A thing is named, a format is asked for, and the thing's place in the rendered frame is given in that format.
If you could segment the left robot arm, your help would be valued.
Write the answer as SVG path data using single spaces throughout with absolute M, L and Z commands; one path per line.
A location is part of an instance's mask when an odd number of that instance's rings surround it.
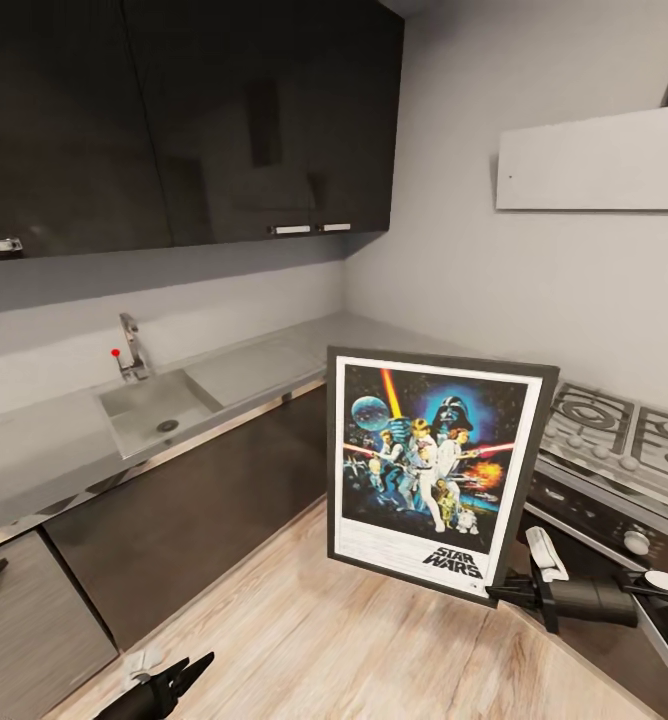
M 190 658 L 178 662 L 164 673 L 150 676 L 132 672 L 146 670 L 161 664 L 165 656 L 163 648 L 150 648 L 127 657 L 121 681 L 125 692 L 110 704 L 94 720 L 165 720 L 182 697 L 214 661 L 214 651 L 190 664 Z

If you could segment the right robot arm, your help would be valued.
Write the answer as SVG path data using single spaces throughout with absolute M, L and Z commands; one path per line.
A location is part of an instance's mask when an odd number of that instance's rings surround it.
M 567 573 L 544 528 L 529 527 L 526 536 L 532 577 L 509 574 L 503 586 L 486 587 L 488 594 L 529 611 L 541 609 L 549 633 L 559 633 L 558 616 L 627 627 L 639 624 L 668 667 L 668 573 Z

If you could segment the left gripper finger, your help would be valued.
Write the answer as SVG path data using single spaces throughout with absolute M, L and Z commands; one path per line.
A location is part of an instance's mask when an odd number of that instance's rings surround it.
M 173 665 L 172 667 L 166 669 L 164 671 L 164 673 L 167 674 L 168 682 L 171 684 L 173 681 L 172 678 L 174 678 L 174 676 L 177 676 L 176 674 L 178 674 L 178 672 L 182 672 L 182 670 L 184 670 L 186 667 L 188 667 L 189 664 L 190 664 L 190 658 L 187 657 L 184 660 Z
M 202 675 L 207 667 L 214 661 L 214 651 L 202 657 L 200 660 L 186 667 L 182 672 L 178 672 L 177 676 L 172 678 L 170 684 L 171 695 L 174 706 L 178 705 L 178 698 L 182 697 L 194 684 L 194 682 Z

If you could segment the poster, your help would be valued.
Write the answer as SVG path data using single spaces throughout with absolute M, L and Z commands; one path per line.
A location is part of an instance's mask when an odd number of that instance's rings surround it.
M 560 370 L 328 344 L 327 558 L 497 608 Z

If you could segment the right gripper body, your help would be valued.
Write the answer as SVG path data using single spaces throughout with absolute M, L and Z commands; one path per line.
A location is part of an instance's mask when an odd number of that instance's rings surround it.
M 549 633 L 559 633 L 557 617 L 572 617 L 602 623 L 600 596 L 594 580 L 583 573 L 567 573 L 568 581 L 544 582 L 534 557 L 529 555 L 532 577 L 537 580 L 543 621 Z

